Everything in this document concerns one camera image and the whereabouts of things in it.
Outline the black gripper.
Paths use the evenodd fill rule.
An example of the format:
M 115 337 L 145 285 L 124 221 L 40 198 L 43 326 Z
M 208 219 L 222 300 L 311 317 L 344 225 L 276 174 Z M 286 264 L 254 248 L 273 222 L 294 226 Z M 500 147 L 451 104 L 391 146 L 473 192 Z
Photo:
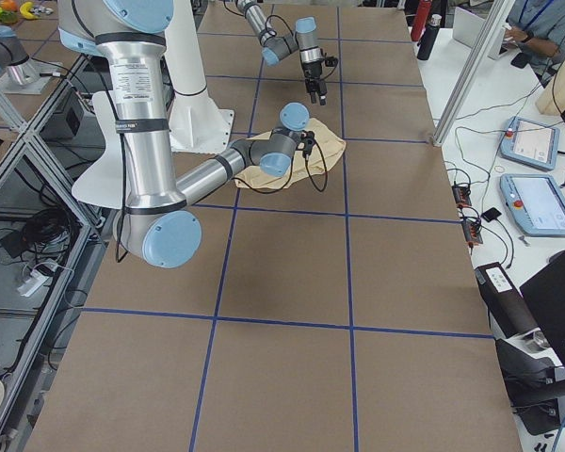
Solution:
M 305 88 L 307 93 L 310 94 L 312 104 L 316 103 L 317 94 L 319 94 L 320 105 L 327 103 L 327 88 L 326 82 L 322 79 L 322 64 L 322 59 L 301 63 Z

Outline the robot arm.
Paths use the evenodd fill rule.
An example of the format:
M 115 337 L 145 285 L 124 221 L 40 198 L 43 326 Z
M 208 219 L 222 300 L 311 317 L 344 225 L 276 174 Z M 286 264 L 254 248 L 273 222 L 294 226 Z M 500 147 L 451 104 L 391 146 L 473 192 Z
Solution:
M 297 19 L 294 31 L 279 35 L 271 24 L 271 19 L 277 16 L 266 16 L 256 1 L 234 1 L 234 3 L 260 41 L 262 57 L 266 65 L 277 65 L 298 52 L 305 88 L 311 102 L 325 105 L 328 91 L 323 67 L 335 69 L 338 59 L 335 56 L 327 56 L 319 45 L 315 18 L 308 16 Z
M 232 117 L 208 94 L 187 1 L 63 1 L 58 30 L 65 47 L 108 61 L 122 163 L 119 249 L 152 266 L 181 266 L 202 240 L 192 204 L 250 166 L 272 176 L 289 170 L 310 119 L 300 103 L 282 109 L 268 139 L 226 142 L 221 153 L 175 174 L 174 149 L 224 136 Z

